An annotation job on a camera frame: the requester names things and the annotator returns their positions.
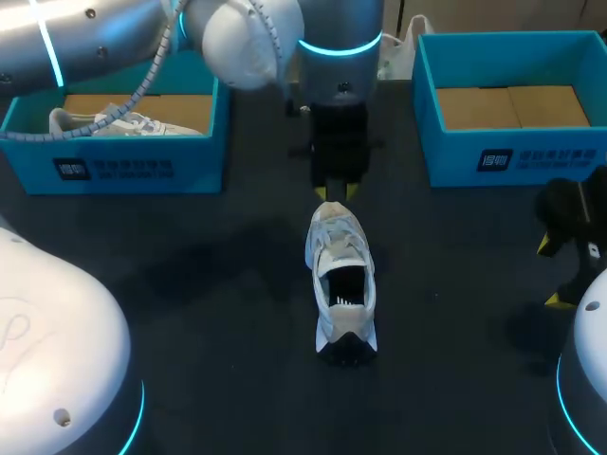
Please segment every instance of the cardboard box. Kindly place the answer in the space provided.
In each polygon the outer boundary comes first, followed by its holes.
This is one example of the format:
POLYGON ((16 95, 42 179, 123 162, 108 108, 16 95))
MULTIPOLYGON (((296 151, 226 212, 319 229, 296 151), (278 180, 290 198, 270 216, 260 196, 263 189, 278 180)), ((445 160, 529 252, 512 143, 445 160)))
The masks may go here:
POLYGON ((571 85, 508 87, 523 128, 589 127, 571 85))
MULTIPOLYGON (((96 114, 122 104, 149 63, 110 76, 13 100, 3 131, 48 133, 63 106, 96 114)), ((0 141, 28 194, 216 193, 222 189, 229 133, 229 90, 195 52, 167 58, 134 111, 193 128, 201 136, 92 136, 54 142, 0 141)))
POLYGON ((520 128, 507 88, 436 90, 448 130, 520 128))
POLYGON ((413 86, 434 187, 584 180, 605 164, 607 47, 593 31, 423 35, 413 86))

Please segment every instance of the white wall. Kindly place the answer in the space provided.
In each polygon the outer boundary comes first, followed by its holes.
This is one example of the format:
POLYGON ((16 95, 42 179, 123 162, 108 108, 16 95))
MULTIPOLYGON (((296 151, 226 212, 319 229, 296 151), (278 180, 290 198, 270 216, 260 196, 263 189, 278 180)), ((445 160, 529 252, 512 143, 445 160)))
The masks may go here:
MULTIPOLYGON (((402 35, 416 14, 436 31, 607 28, 607 0, 405 0, 402 35)), ((395 33, 399 0, 385 0, 384 31, 395 33)))

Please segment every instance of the sneaker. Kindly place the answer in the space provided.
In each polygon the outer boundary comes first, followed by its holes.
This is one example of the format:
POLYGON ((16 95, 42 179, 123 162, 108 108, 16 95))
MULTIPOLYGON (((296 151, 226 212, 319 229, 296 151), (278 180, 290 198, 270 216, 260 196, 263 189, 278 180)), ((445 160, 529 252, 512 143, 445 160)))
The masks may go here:
POLYGON ((375 266, 356 216, 338 202, 312 216, 305 242, 319 307, 316 352, 337 363, 360 363, 377 351, 375 266))
MULTIPOLYGON (((71 114, 65 109, 53 109, 48 117, 48 130, 50 133, 60 134, 69 130, 76 130, 83 126, 96 123, 107 117, 108 113, 116 110, 118 106, 110 104, 99 114, 84 116, 71 114)), ((148 117, 129 112, 121 119, 114 120, 105 128, 93 133, 93 136, 199 136, 199 132, 182 126, 162 123, 148 117)))

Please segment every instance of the shoe insole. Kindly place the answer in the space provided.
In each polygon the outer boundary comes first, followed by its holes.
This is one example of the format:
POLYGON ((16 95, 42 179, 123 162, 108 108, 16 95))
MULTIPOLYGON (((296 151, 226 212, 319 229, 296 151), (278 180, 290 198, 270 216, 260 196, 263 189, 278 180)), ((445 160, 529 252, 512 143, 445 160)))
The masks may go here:
POLYGON ((360 265, 335 268, 326 274, 329 281, 329 306, 344 303, 364 305, 365 268, 360 265))

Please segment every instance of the blue box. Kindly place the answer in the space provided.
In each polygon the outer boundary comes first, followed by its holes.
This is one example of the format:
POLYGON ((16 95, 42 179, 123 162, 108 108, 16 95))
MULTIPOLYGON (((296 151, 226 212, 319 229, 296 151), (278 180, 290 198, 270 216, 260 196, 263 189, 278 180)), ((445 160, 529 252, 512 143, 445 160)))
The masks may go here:
MULTIPOLYGON (((48 114, 72 94, 131 94, 144 63, 94 81, 12 101, 2 131, 48 133, 48 114)), ((167 57, 148 95, 212 95, 204 136, 78 137, 35 143, 0 141, 28 194, 217 193, 229 133, 229 89, 195 52, 167 57), (73 175, 64 169, 75 169, 73 175)))
POLYGON ((607 47, 593 31, 424 35, 413 86, 433 187, 583 180, 605 164, 607 47), (572 85, 591 127, 447 130, 436 89, 521 85, 572 85))

